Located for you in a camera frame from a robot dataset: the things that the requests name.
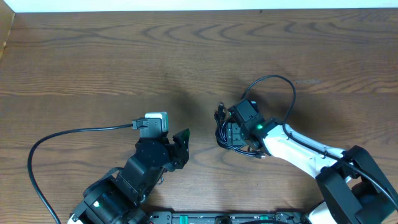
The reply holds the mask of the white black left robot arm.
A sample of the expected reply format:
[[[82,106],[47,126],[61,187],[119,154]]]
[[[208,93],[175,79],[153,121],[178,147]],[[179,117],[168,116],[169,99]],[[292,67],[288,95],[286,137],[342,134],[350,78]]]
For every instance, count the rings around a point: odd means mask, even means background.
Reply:
[[[164,118],[139,118],[136,151],[124,167],[114,167],[83,193],[69,223],[149,223],[140,206],[148,199],[163,174],[183,169],[189,160],[189,129],[168,139]]]

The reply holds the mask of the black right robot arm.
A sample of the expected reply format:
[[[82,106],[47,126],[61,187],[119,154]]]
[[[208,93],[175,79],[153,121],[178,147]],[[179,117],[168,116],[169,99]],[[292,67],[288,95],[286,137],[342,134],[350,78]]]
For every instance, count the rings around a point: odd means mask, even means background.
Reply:
[[[382,223],[397,211],[397,192],[367,150],[344,150],[314,141],[275,118],[264,119],[255,102],[229,108],[239,137],[267,156],[283,159],[313,177],[323,202],[306,223]]]

